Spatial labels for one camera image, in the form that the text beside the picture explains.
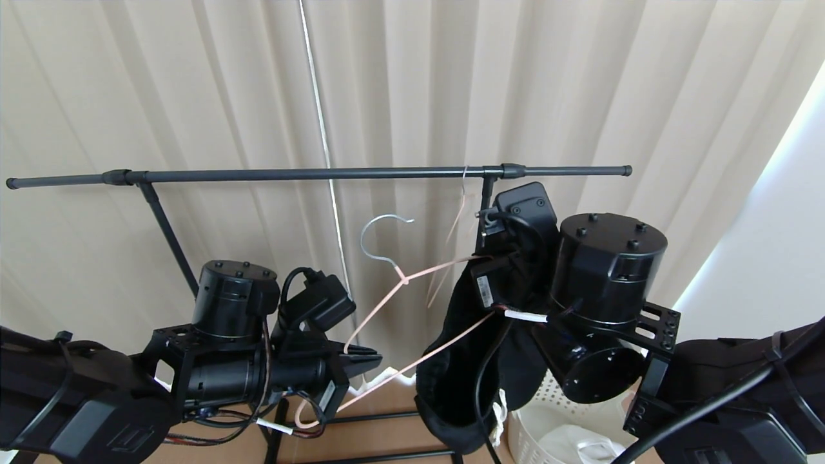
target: horizontal bar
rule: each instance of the horizontal bar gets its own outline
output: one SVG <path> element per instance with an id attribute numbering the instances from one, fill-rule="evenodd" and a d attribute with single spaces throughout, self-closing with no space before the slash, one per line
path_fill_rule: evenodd
<path id="1" fill-rule="evenodd" d="M 498 166 L 442 166 L 420 168 L 332 168 L 332 169 L 230 169 L 211 171 L 109 171 L 101 174 L 46 178 L 9 178 L 11 189 L 57 187 L 64 185 L 133 185 L 156 182 L 232 182 L 329 179 L 390 178 L 523 178 L 525 176 L 629 176 L 630 166 L 525 167 L 519 164 Z"/>
<path id="2" fill-rule="evenodd" d="M 383 413 L 383 414 L 369 414 L 369 415 L 352 415 L 348 417 L 336 417 L 327 421 L 327 424 L 346 424 L 350 422 L 362 422 L 366 420 L 380 420 L 380 419 L 398 419 L 402 417 L 417 417 L 418 411 L 404 411 L 400 413 Z M 287 427 L 294 427 L 294 422 L 284 424 Z"/>
<path id="3" fill-rule="evenodd" d="M 331 461 L 302 462 L 301 464 L 364 464 L 366 462 L 398 461 L 401 459 L 415 459 L 417 457 L 449 456 L 453 452 L 449 449 L 420 452 L 400 452 L 396 454 L 384 454 L 381 456 L 351 457 L 348 459 L 335 459 Z"/>

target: white wall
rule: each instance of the white wall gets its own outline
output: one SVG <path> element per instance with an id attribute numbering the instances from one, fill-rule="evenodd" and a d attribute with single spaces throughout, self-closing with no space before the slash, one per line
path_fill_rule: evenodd
<path id="1" fill-rule="evenodd" d="M 825 66 L 675 308 L 680 339 L 763 338 L 825 314 Z"/>

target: brown floor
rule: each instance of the brown floor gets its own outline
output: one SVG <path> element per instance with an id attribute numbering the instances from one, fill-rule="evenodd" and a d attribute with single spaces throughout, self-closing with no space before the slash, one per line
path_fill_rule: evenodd
<path id="1" fill-rule="evenodd" d="M 390 383 L 370 396 L 368 400 L 355 403 L 341 412 L 340 416 L 379 414 L 415 410 L 411 386 Z M 207 438 L 219 438 L 227 432 L 202 427 L 197 424 L 181 424 L 173 429 Z M 506 436 L 502 440 L 498 456 L 503 464 L 514 464 L 507 449 Z M 418 417 L 382 419 L 362 423 L 333 424 L 326 433 L 313 440 L 284 437 L 281 442 L 279 464 L 300 464 L 322 459 L 343 459 L 347 457 L 375 456 L 396 452 L 415 452 L 443 449 L 438 439 L 433 437 Z M 206 464 L 227 462 L 233 464 L 259 464 L 266 455 L 266 443 L 257 428 L 250 428 L 231 443 L 216 447 L 183 447 L 162 445 L 146 462 L 152 464 Z M 657 458 L 638 460 L 637 464 L 661 462 Z M 38 464 L 57 462 L 52 457 L 40 457 Z M 405 464 L 450 464 L 448 456 L 428 457 L 402 461 Z M 487 450 L 482 447 L 472 455 L 464 457 L 468 464 L 492 462 Z"/>

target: perforated basket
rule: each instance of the perforated basket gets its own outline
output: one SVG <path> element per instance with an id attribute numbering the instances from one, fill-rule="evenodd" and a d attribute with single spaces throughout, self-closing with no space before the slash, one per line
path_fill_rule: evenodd
<path id="1" fill-rule="evenodd" d="M 550 456 L 538 440 L 560 425 L 574 424 L 629 446 L 635 438 L 622 430 L 625 411 L 621 402 L 628 394 L 594 405 L 568 400 L 547 372 L 541 387 L 525 407 L 510 414 L 507 444 L 516 464 L 568 464 Z"/>

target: curtain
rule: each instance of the curtain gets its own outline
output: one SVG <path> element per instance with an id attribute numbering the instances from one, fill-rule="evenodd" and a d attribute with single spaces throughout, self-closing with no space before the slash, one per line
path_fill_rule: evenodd
<path id="1" fill-rule="evenodd" d="M 0 17 L 4 177 L 632 164 L 629 178 L 496 190 L 538 180 L 560 218 L 610 211 L 662 230 L 650 296 L 662 305 L 740 210 L 825 59 L 819 0 L 4 2 Z M 196 274 L 221 258 L 346 278 L 358 311 L 329 333 L 344 340 L 397 282 L 361 252 L 363 225 L 415 219 L 365 237 L 406 272 L 465 256 L 480 181 L 156 188 Z M 3 324 L 132 353 L 151 329 L 190 320 L 191 294 L 136 188 L 0 201 Z M 405 286 L 359 342 L 397 367 L 418 357 L 459 273 L 430 308 L 429 278 Z"/>

